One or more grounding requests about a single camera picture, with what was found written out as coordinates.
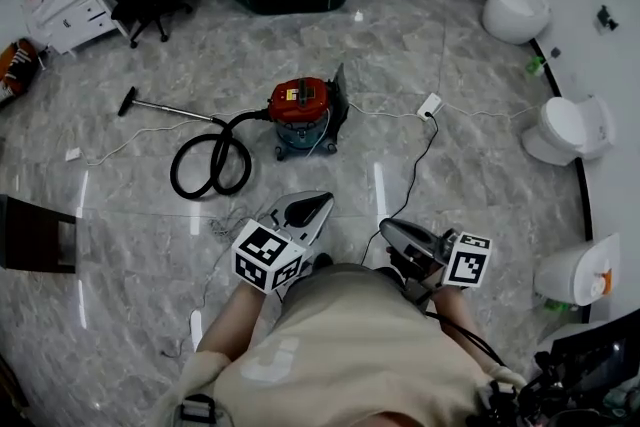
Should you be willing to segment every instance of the vacuum wand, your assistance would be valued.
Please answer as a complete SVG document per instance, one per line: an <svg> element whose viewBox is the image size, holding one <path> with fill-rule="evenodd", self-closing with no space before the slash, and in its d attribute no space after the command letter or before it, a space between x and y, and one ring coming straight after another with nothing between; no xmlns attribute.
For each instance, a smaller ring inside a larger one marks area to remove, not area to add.
<svg viewBox="0 0 640 427"><path fill-rule="evenodd" d="M127 96L124 97L122 105L120 106L120 110L118 111L118 116L124 116L129 110L129 107L132 105L140 105L142 107L149 107L151 109L158 109L164 112L172 112L173 114L180 114L181 116L187 116L188 118L199 119L201 121L208 121L212 123L212 116L204 116L202 114L197 114L195 112L184 111L182 109L175 109L174 107L168 107L166 105L160 105L157 103L144 102L142 100L136 100L136 88L132 87L129 89Z"/></svg>

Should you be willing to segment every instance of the person's arm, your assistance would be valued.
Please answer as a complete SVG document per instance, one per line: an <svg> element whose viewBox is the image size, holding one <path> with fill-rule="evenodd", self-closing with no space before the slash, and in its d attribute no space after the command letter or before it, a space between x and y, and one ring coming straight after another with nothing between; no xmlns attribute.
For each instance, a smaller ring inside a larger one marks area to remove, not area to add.
<svg viewBox="0 0 640 427"><path fill-rule="evenodd" d="M200 340L197 352L219 352L231 361L242 356L251 342L265 298L257 288L241 282Z"/></svg>
<svg viewBox="0 0 640 427"><path fill-rule="evenodd" d="M440 315L444 315L460 327L482 337L473 317L471 316L469 306L467 305L467 301L464 298L464 295L462 295L462 290L460 288L451 286L443 287L434 294L433 303L436 307L436 311ZM475 359L480 367L485 371L496 365L493 359L478 349L467 339L466 336L460 333L460 331L448 324L445 324L444 322L441 322L440 326L442 327L442 331L462 347L473 359Z"/></svg>

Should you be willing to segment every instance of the white box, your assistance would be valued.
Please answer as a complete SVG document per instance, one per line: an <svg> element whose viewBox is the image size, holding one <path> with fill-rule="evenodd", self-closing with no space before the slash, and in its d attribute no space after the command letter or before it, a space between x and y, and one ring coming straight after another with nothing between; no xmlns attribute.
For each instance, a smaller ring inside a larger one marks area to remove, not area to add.
<svg viewBox="0 0 640 427"><path fill-rule="evenodd" d="M249 220L233 242L233 272L268 294L300 274L305 248Z"/></svg>
<svg viewBox="0 0 640 427"><path fill-rule="evenodd" d="M443 285L479 287L489 266L491 239L462 232L453 246Z"/></svg>

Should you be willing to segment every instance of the beige shirt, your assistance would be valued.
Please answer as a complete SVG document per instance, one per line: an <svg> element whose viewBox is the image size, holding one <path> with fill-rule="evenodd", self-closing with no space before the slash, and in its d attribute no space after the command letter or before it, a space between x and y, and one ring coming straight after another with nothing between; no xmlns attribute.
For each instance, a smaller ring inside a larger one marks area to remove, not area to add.
<svg viewBox="0 0 640 427"><path fill-rule="evenodd" d="M151 425L204 392L236 427L346 427L381 412L463 426L490 380L388 278L335 266L294 285L273 332L237 361L194 355Z"/></svg>

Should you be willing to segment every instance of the power strip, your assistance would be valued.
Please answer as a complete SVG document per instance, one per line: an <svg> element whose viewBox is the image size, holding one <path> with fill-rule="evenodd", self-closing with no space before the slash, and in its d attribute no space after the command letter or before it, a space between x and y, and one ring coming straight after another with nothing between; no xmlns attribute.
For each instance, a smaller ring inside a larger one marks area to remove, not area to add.
<svg viewBox="0 0 640 427"><path fill-rule="evenodd" d="M427 114L435 116L440 109L442 109L442 98L440 98L435 93L431 93L429 97L424 101L424 103L420 106L417 114L423 120L427 121L429 119L427 117Z"/></svg>

